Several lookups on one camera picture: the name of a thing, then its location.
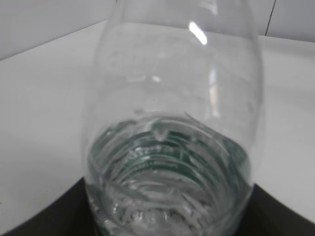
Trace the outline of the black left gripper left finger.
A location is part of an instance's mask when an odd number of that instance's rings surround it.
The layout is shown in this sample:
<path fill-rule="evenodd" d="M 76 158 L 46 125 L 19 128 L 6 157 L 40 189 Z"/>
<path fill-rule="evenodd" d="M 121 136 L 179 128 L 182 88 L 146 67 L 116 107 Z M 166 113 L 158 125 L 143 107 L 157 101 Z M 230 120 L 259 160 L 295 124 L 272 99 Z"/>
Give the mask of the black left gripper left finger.
<path fill-rule="evenodd" d="M 37 215 L 3 236 L 97 236 L 83 179 Z"/>

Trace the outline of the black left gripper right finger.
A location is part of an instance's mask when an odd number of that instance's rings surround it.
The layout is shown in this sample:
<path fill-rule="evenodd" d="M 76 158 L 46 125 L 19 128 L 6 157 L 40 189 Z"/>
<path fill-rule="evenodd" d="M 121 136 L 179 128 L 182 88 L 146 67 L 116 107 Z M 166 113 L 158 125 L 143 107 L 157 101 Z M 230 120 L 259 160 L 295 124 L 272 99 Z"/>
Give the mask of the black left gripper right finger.
<path fill-rule="evenodd" d="M 250 197 L 235 236 L 313 236 L 315 224 L 288 208 L 259 185 Z"/>

